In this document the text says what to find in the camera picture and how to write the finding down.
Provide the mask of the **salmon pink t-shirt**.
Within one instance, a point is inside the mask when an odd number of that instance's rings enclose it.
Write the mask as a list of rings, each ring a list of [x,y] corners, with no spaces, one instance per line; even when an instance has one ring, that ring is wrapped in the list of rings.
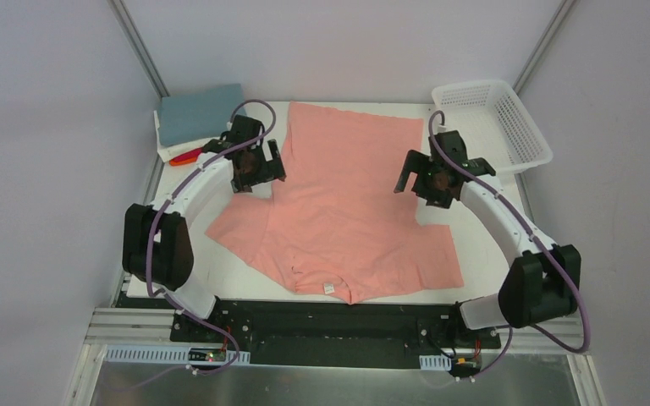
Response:
[[[464,280],[445,225],[421,225],[418,199],[394,187],[424,123],[293,102],[281,150],[286,179],[269,198],[237,194],[207,236],[295,294],[348,304]]]

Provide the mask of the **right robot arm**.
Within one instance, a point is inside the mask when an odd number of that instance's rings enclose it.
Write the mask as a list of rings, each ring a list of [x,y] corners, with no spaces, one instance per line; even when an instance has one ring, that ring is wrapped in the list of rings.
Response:
[[[482,158],[469,158],[458,131],[433,134],[430,154],[407,152],[395,192],[412,191],[427,205],[448,209],[459,201],[486,228],[509,266],[498,292],[459,304],[459,316],[447,323],[451,343],[465,347],[485,327],[535,326],[583,311],[579,291],[581,255],[571,244],[554,242],[504,195],[495,169]]]

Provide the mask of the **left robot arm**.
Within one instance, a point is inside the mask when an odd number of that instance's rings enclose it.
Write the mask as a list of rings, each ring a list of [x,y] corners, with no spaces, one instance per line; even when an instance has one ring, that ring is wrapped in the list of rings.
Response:
[[[144,282],[148,294],[168,296],[195,315],[191,329],[204,342],[223,335],[224,319],[212,311],[216,295],[195,275],[189,229],[202,211],[214,220],[235,194],[285,179],[276,140],[264,140],[268,132],[261,121],[234,115],[228,129],[201,148],[196,168],[174,191],[133,204],[124,215],[123,269]]]

